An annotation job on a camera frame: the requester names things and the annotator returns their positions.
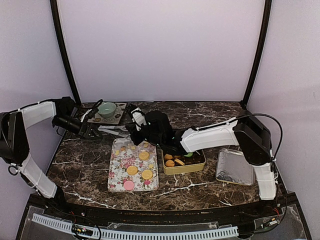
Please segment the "brown round cookie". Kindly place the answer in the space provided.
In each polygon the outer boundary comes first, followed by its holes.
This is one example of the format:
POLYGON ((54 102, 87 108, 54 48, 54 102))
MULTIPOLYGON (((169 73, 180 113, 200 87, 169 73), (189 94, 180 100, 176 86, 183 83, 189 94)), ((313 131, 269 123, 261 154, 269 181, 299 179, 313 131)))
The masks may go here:
POLYGON ((167 161, 167 160, 172 160, 173 159, 173 156, 171 154, 165 154, 164 155, 164 160, 167 161))

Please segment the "metal serving tongs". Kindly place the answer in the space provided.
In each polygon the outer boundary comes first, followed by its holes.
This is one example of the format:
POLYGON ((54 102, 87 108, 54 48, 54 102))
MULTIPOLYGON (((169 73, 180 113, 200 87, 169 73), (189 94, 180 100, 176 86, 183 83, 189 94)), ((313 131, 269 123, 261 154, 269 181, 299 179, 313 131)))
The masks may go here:
POLYGON ((98 127, 98 130, 121 138, 128 138, 130 136, 126 127, 120 125, 101 125, 98 127))

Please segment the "chocolate chip cookie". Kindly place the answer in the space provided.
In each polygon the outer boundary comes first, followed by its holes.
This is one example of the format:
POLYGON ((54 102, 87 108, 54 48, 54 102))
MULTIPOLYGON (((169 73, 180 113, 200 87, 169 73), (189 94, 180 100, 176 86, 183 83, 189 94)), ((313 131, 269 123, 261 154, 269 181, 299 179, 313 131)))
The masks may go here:
POLYGON ((169 160, 167 160, 165 162, 165 166, 168 167, 168 168, 169 167, 174 167, 175 166, 175 162, 173 160, 169 159, 169 160))

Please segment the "round waffle cookie bottom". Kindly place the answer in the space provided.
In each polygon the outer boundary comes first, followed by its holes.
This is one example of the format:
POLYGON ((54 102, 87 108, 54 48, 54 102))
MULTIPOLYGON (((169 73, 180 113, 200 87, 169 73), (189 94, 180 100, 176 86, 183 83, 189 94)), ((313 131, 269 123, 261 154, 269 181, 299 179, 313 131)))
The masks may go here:
POLYGON ((175 158, 174 161, 175 161, 177 164, 179 164, 180 166, 184 166, 184 165, 185 165, 185 163, 184 163, 182 160, 178 159, 178 158, 175 158))

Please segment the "green macaron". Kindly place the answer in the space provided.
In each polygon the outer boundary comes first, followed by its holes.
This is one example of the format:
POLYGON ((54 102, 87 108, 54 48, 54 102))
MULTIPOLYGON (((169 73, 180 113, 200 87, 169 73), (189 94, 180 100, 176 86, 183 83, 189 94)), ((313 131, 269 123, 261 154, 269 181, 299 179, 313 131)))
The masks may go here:
POLYGON ((189 153, 185 154, 184 156, 187 157, 187 158, 190 158, 190 157, 193 156, 193 153, 192 153, 192 152, 189 152, 189 153))

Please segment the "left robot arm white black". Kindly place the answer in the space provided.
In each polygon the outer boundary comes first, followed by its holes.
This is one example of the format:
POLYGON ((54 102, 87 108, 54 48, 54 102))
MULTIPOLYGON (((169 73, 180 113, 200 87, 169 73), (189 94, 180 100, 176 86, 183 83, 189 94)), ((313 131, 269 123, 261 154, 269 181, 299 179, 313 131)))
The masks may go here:
POLYGON ((71 208, 64 202, 65 195, 61 187, 47 177, 33 158, 32 147, 35 142, 28 131, 43 122, 51 121, 53 127, 82 139, 101 139, 98 126, 90 123, 89 119, 98 112, 102 102, 99 99, 93 106, 85 108, 86 112, 80 118, 73 113, 81 106, 69 96, 39 101, 0 114, 0 157, 8 164, 9 173, 13 176, 21 175, 42 197, 53 201, 50 208, 60 218, 67 218, 71 208))

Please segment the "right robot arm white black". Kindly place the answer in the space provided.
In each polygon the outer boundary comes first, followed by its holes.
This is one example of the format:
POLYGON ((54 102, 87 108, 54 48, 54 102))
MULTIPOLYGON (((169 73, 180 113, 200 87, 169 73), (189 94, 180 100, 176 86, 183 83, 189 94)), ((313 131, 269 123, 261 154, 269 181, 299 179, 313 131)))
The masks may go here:
POLYGON ((272 149, 270 130, 258 119, 261 114, 243 110, 226 121, 202 127, 173 129, 168 116, 154 110, 143 113, 132 105, 131 122, 125 125, 135 145, 146 141, 171 155, 187 155, 198 150, 221 146, 239 146, 246 161, 253 167, 262 201, 255 213, 266 217, 275 208, 277 195, 274 162, 277 151, 272 149))

